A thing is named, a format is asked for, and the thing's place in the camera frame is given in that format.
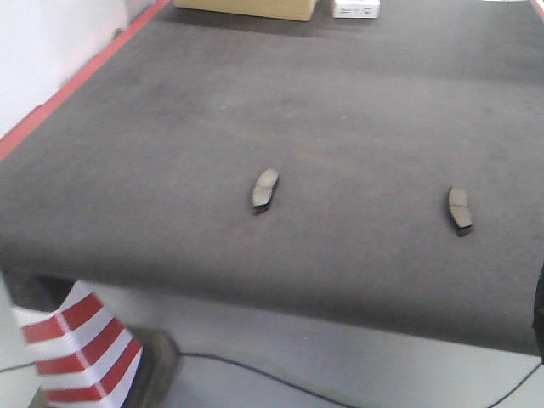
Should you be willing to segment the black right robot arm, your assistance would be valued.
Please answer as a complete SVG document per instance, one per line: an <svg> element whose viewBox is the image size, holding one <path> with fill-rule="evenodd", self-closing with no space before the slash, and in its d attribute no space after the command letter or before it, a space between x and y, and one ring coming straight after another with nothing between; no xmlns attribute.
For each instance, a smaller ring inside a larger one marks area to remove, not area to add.
<svg viewBox="0 0 544 408"><path fill-rule="evenodd" d="M535 288L533 303L533 322L532 328L535 333L535 342L541 356L541 362L544 362L544 269L541 269L539 279Z"/></svg>

